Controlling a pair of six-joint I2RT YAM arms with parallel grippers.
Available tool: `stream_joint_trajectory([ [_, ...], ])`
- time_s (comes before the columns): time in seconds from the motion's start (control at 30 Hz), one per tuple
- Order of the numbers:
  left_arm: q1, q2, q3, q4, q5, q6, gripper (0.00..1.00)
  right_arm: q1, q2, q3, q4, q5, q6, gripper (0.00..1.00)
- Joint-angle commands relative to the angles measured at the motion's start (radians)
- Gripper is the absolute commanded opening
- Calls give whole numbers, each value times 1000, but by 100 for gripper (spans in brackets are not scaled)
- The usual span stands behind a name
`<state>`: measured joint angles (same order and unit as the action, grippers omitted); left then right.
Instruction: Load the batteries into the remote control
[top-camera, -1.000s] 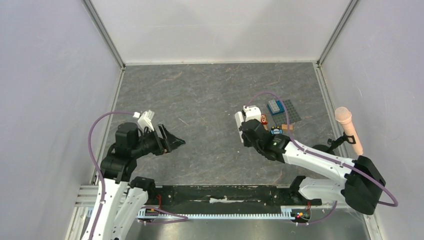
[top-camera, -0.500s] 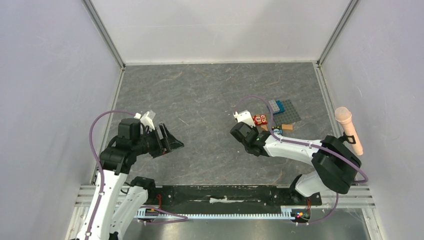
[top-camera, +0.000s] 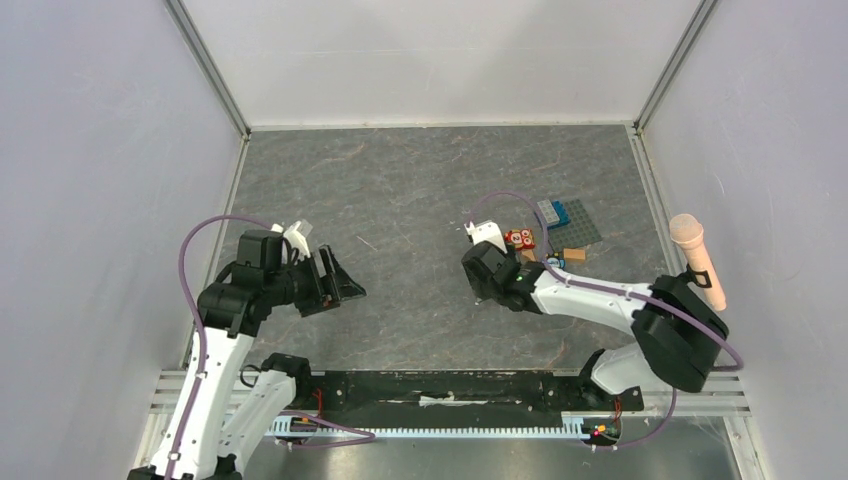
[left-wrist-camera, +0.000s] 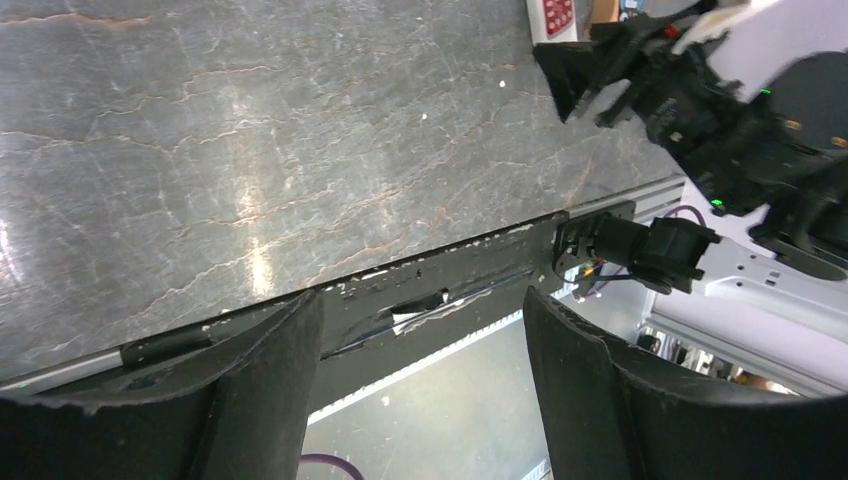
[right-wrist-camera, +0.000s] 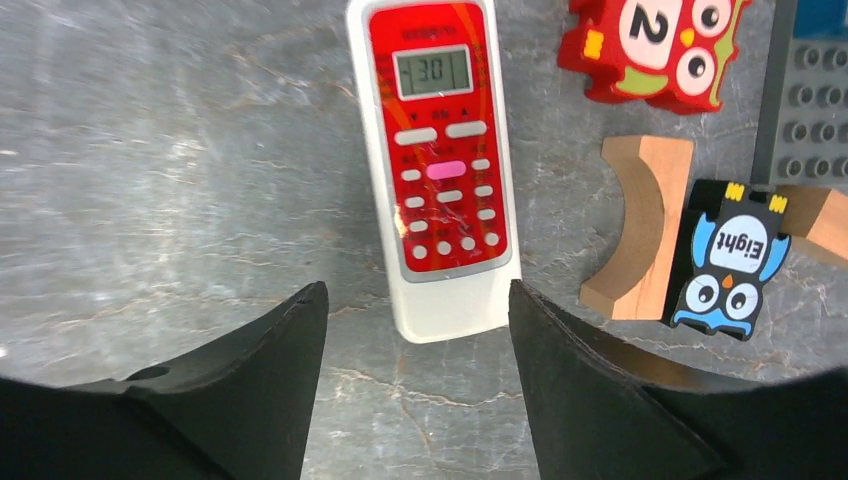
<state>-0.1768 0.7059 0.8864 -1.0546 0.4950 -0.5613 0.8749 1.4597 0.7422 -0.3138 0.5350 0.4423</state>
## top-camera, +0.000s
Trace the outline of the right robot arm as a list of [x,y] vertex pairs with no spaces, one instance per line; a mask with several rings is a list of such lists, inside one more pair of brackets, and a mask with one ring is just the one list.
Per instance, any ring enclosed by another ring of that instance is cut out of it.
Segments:
[[577,392],[591,408],[636,386],[701,392],[729,335],[682,275],[661,275],[652,283],[601,281],[546,263],[522,263],[488,241],[473,245],[461,265],[480,300],[515,312],[575,317],[633,336],[632,343],[587,362]]

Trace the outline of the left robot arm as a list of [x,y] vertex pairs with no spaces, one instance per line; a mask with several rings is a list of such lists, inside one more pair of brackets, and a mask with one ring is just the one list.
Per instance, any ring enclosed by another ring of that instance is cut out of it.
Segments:
[[307,359],[272,354],[248,397],[227,413],[236,376],[273,309],[292,306],[307,317],[365,296],[331,248],[309,248],[311,227],[244,232],[234,261],[192,298],[195,326],[189,371],[174,415],[150,463],[131,479],[240,479],[274,419],[313,398]]

